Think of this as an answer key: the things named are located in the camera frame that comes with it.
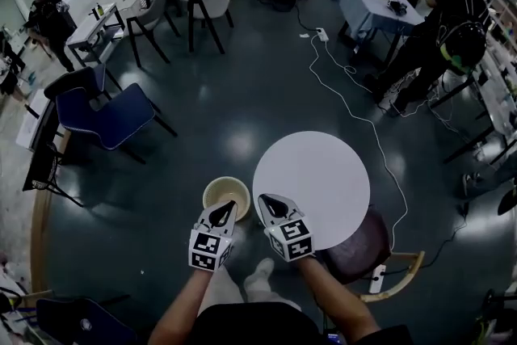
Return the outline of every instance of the round white table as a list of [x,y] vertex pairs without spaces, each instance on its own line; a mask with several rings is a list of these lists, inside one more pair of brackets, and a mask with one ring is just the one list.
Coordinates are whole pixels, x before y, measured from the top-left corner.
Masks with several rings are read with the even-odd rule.
[[329,134],[305,131],[273,144],[253,178],[253,200],[271,193],[288,197],[308,217],[316,250],[347,240],[368,210],[370,183],[363,163],[346,143]]

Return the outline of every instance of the wall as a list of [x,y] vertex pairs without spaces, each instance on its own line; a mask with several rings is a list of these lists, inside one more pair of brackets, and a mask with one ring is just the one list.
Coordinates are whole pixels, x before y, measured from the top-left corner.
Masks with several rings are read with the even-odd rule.
[[0,0],[0,27],[4,24],[10,31],[18,31],[25,19],[16,6],[15,0]]

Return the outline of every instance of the dark floor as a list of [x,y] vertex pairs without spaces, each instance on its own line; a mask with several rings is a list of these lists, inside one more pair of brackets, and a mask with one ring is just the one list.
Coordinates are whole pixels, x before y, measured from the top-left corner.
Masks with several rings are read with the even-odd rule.
[[[259,159],[285,135],[316,130],[341,138],[363,160],[371,203],[387,225],[391,228],[404,212],[371,126],[353,120],[339,98],[309,72],[314,51],[308,39],[299,37],[306,30],[299,26],[296,11],[278,13],[257,0],[232,0],[230,8],[233,30],[225,19],[216,21],[227,51],[224,56],[208,29],[199,24],[195,52],[189,54],[187,20],[182,17],[174,18],[182,38],[176,38],[166,22],[156,31],[170,65],[144,39],[137,41],[144,71],[136,67],[128,40],[121,42],[109,62],[122,86],[138,82],[161,107],[178,138],[157,124],[144,128],[129,143],[147,161],[142,166],[120,151],[103,152],[75,137],[71,149],[93,162],[63,168],[58,178],[87,207],[53,197],[46,258],[49,287],[58,294],[97,300],[130,294],[130,301],[112,310],[138,329],[156,322],[191,273],[187,244],[202,209],[205,186],[216,177],[231,175],[251,189]],[[337,41],[343,24],[337,5],[300,0],[300,9],[305,25],[324,27],[329,50],[340,63],[348,63],[351,51]],[[406,194],[410,212],[397,227],[396,250],[425,250],[428,263],[462,222],[454,194],[459,174],[473,168],[473,158],[466,154],[445,166],[442,160],[463,143],[455,133],[426,107],[406,119],[383,116],[368,94],[332,63],[322,44],[316,45],[321,59],[314,69],[344,94],[357,116],[376,123],[388,164]],[[374,49],[384,56],[387,45],[382,36]],[[365,63],[354,64],[359,80],[374,70]],[[444,104],[440,111],[448,116],[449,109]],[[473,137],[488,122],[474,123],[479,111],[477,103],[459,95],[453,124]],[[418,344],[458,343],[479,314],[485,292],[507,288],[514,219],[511,214],[496,215],[502,190],[472,204],[469,227],[445,247],[433,267],[421,270],[394,298],[371,306],[382,326],[406,324]],[[303,281],[275,257],[257,222],[251,209],[242,222],[246,241],[231,258],[230,274],[239,284],[260,259],[274,257],[273,288],[299,303],[321,326],[322,316]],[[385,287],[400,277],[388,277]],[[367,285],[355,287],[365,292]]]

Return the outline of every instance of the gray chair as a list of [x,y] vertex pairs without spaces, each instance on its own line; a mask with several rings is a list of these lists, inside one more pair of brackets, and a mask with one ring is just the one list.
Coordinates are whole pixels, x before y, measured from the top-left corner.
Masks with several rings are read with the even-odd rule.
[[128,25],[125,36],[129,35],[129,39],[131,40],[132,51],[135,54],[135,59],[137,60],[137,65],[141,68],[140,57],[138,56],[137,50],[137,42],[135,40],[136,36],[145,35],[145,37],[149,40],[149,42],[154,46],[156,52],[162,57],[162,59],[166,63],[170,63],[170,61],[165,56],[165,53],[160,49],[156,41],[154,40],[153,30],[160,23],[162,16],[165,16],[167,22],[169,22],[170,27],[174,31],[177,37],[179,37],[179,32],[176,26],[172,23],[172,19],[166,12],[167,0],[154,0],[153,4],[149,9],[144,11],[138,16],[134,16],[128,19]]
[[194,51],[194,20],[201,20],[202,26],[204,23],[208,25],[213,39],[216,41],[219,52],[225,53],[216,29],[213,26],[212,19],[220,18],[226,15],[228,24],[233,27],[232,16],[229,13],[229,0],[178,0],[180,5],[187,8],[188,11],[188,49],[190,52]]

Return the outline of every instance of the beige bowl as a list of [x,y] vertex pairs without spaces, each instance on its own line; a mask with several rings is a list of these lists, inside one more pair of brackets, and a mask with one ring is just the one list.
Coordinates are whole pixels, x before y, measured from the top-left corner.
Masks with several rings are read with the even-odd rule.
[[230,200],[237,203],[236,220],[239,221],[250,209],[250,192],[241,180],[234,177],[219,177],[204,189],[203,208]]

